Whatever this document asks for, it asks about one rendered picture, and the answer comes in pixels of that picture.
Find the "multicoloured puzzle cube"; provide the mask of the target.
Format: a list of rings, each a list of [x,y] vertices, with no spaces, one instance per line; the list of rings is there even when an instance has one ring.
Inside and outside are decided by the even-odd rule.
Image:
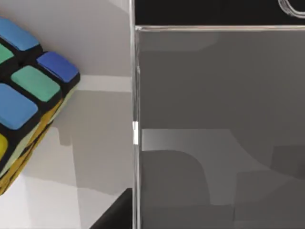
[[[0,16],[0,195],[24,169],[80,82],[78,68]]]

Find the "grey cabinet with dark inside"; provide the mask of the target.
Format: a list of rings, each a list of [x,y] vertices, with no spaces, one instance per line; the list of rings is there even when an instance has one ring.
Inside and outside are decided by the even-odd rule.
[[[305,229],[305,19],[130,0],[134,229]]]

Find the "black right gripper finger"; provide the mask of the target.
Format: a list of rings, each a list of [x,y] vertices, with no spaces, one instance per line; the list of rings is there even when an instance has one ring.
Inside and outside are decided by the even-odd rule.
[[[125,189],[89,229],[132,229],[132,188]]]

